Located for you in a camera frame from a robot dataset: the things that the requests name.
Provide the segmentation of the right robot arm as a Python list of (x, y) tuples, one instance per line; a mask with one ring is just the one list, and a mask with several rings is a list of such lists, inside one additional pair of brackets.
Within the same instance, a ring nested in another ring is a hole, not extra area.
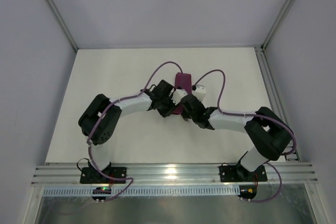
[(268, 161), (277, 161), (294, 141), (293, 131), (264, 106), (254, 113), (225, 112), (216, 107), (204, 107), (192, 94), (182, 98), (181, 104), (187, 117), (202, 129), (232, 130), (249, 136), (254, 147), (233, 167), (233, 177), (239, 182), (251, 181), (257, 169)]

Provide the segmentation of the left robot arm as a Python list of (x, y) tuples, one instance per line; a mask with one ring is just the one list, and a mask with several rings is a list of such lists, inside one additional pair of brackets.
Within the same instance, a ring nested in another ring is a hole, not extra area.
[(124, 98), (111, 99), (104, 94), (97, 95), (78, 121), (82, 134), (87, 138), (91, 166), (102, 173), (110, 165), (107, 141), (112, 137), (120, 118), (150, 110), (158, 111), (165, 118), (172, 114), (186, 95), (184, 90), (164, 80), (153, 90), (145, 88)]

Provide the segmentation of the purple cloth napkin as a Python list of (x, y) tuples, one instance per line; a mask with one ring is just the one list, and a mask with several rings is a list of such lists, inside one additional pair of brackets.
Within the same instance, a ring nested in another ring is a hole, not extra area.
[[(178, 72), (175, 75), (176, 88), (184, 89), (187, 94), (192, 93), (192, 76), (189, 73)], [(172, 112), (173, 115), (181, 115), (183, 112), (183, 106), (178, 105)]]

